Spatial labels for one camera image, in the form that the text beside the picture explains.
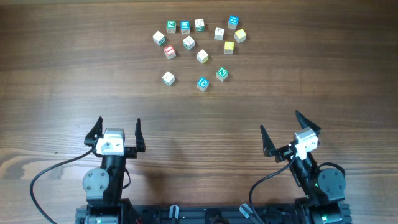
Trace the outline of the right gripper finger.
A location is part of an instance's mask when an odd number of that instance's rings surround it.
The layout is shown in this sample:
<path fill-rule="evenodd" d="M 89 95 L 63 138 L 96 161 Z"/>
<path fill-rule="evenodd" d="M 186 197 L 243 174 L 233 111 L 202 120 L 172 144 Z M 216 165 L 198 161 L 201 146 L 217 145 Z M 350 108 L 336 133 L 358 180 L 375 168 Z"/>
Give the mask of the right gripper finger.
<path fill-rule="evenodd" d="M 320 134 L 321 127 L 306 118 L 300 111 L 295 110 L 295 115 L 302 129 L 310 128 L 315 134 Z"/>
<path fill-rule="evenodd" d="M 275 154 L 276 148 L 263 125 L 260 125 L 260 130 L 262 135 L 263 154 L 266 157 L 272 157 Z"/>

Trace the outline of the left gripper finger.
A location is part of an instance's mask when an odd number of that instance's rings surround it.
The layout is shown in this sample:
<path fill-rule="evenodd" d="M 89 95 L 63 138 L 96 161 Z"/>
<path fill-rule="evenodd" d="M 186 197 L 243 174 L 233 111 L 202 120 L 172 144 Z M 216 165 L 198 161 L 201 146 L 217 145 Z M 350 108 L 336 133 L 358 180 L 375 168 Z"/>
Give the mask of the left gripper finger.
<path fill-rule="evenodd" d="M 144 142 L 144 138 L 142 135 L 142 129 L 141 129 L 141 119 L 137 119 L 136 123 L 136 129 L 135 129 L 135 137 L 136 137 L 136 148 L 137 149 L 145 149 L 146 145 Z"/>
<path fill-rule="evenodd" d="M 96 140 L 98 136 L 102 135 L 102 130 L 103 130 L 103 119 L 100 116 L 95 125 L 85 136 L 85 140 Z"/>

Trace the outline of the blue D block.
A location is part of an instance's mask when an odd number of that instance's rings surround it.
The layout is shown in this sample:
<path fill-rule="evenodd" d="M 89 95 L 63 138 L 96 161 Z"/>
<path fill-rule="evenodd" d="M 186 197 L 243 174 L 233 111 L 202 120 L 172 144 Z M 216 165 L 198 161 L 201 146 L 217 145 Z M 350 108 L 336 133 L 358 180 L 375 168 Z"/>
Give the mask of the blue D block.
<path fill-rule="evenodd" d="M 201 91 L 205 91 L 208 86 L 209 86 L 210 82 L 209 80 L 207 80 L 204 77 L 201 77 L 198 81 L 197 81 L 197 88 Z"/>

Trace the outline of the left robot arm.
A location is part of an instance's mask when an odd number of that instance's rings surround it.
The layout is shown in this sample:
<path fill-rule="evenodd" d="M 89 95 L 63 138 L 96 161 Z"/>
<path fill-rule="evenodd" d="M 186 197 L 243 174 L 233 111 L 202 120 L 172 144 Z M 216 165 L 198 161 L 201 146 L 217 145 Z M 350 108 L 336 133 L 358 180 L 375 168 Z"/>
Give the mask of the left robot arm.
<path fill-rule="evenodd" d="M 135 146 L 126 146 L 124 130 L 103 129 L 103 119 L 98 118 L 86 135 L 84 144 L 101 158 L 101 165 L 89 170 L 83 178 L 87 206 L 76 209 L 75 223 L 142 223 L 130 200 L 121 198 L 123 189 L 129 186 L 124 184 L 124 176 L 129 175 L 126 160 L 135 159 L 139 152 L 146 151 L 139 119 L 135 139 Z"/>

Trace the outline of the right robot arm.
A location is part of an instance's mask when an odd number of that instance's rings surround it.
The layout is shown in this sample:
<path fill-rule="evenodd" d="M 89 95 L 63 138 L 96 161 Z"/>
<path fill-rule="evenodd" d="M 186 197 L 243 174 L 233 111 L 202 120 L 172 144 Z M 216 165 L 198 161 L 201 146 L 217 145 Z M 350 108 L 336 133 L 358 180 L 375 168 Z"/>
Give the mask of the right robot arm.
<path fill-rule="evenodd" d="M 293 141 L 276 148 L 265 127 L 260 126 L 263 153 L 274 157 L 277 163 L 287 161 L 281 170 L 270 174 L 255 185 L 269 180 L 289 170 L 298 187 L 305 196 L 291 204 L 266 205 L 255 208 L 252 193 L 249 192 L 249 203 L 253 215 L 260 223 L 351 223 L 351 211 L 345 200 L 346 173 L 344 168 L 332 162 L 317 164 L 312 156 L 319 145 L 318 136 L 321 127 L 310 121 L 299 111 L 295 111 L 301 130 L 294 133 Z"/>

